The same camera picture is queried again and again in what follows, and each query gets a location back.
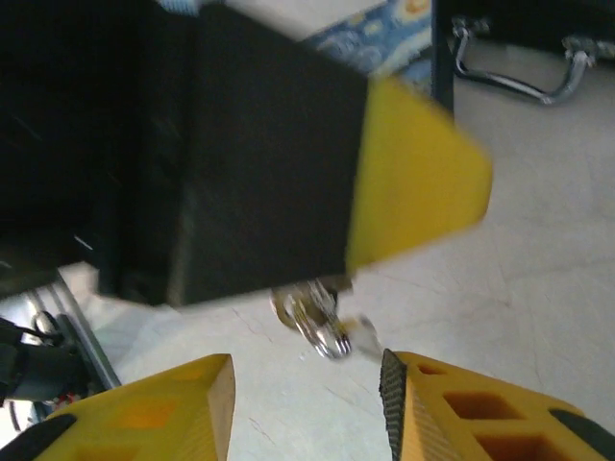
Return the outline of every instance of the blue patterned fabric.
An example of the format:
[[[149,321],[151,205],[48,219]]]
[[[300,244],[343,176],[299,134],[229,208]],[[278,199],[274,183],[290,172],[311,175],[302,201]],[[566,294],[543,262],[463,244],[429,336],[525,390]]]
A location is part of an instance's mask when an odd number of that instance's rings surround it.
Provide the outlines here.
[[[370,76],[397,74],[409,85],[431,89],[431,0],[389,0],[306,44]]]

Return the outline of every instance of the yellow block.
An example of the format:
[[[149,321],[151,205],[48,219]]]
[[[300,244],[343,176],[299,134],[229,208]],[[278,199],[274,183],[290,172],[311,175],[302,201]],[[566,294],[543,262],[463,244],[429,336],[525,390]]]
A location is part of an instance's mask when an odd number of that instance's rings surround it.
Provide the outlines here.
[[[604,460],[549,412],[574,406],[422,355],[387,352],[381,394],[394,459]]]
[[[396,79],[371,81],[348,272],[476,223],[491,174],[487,156],[443,110]]]
[[[77,417],[37,461],[222,461],[234,412],[229,355],[211,355],[78,401]]]

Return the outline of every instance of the floor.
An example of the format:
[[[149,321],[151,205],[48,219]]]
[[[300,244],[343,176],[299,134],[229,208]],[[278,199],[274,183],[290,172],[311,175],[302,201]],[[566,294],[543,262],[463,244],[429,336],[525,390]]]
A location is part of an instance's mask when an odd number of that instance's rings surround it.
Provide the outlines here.
[[[372,3],[255,0],[297,36]],[[564,62],[481,46],[471,62],[553,86]],[[367,314],[385,346],[569,400],[615,432],[615,79],[592,69],[574,100],[544,109],[457,82],[458,125],[495,162],[475,229],[357,277],[343,314]],[[287,331],[266,294],[185,309],[92,297],[71,279],[123,382],[214,352],[234,357],[231,461],[390,459],[379,366],[331,363]]]

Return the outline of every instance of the white tile floor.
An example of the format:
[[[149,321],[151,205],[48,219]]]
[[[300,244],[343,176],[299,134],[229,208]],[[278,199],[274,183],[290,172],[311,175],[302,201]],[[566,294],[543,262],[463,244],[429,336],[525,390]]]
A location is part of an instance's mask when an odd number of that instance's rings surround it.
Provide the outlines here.
[[[371,3],[272,2],[254,3],[297,35]],[[481,47],[472,61],[544,85],[563,67],[511,48]],[[569,400],[615,431],[614,77],[591,70],[573,101],[551,109],[457,83],[458,124],[495,161],[487,217],[361,274],[343,312],[370,316],[391,349]],[[379,367],[318,357],[278,323],[264,294],[182,313],[80,296],[124,382],[233,354],[230,460],[389,459]]]

